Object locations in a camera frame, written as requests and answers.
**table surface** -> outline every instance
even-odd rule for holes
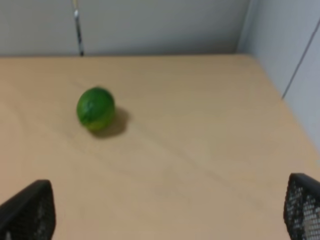
[[[51,180],[57,240],[289,239],[289,174],[320,178],[248,56],[0,58],[0,73],[0,201]],[[118,106],[99,136],[76,116],[95,86]]]

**green lime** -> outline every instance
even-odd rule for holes
[[[76,106],[81,124],[92,132],[108,127],[115,117],[115,112],[114,97],[101,87],[85,91]]]

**tabletop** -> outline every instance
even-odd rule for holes
[[[319,156],[245,55],[0,58],[0,201],[52,182],[59,240],[289,239],[289,174]],[[81,94],[116,100],[99,135]]]

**lime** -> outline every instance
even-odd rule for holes
[[[76,106],[76,113],[83,126],[92,132],[109,126],[115,117],[116,107],[112,94],[101,87],[85,91]]]

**white wall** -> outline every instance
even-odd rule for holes
[[[284,99],[320,152],[319,30],[316,32]]]
[[[320,0],[252,0],[252,4],[257,6],[238,50],[255,56],[283,94],[316,28]]]
[[[78,0],[86,55],[232,53],[250,0]]]
[[[0,56],[78,55],[70,0],[0,0]]]

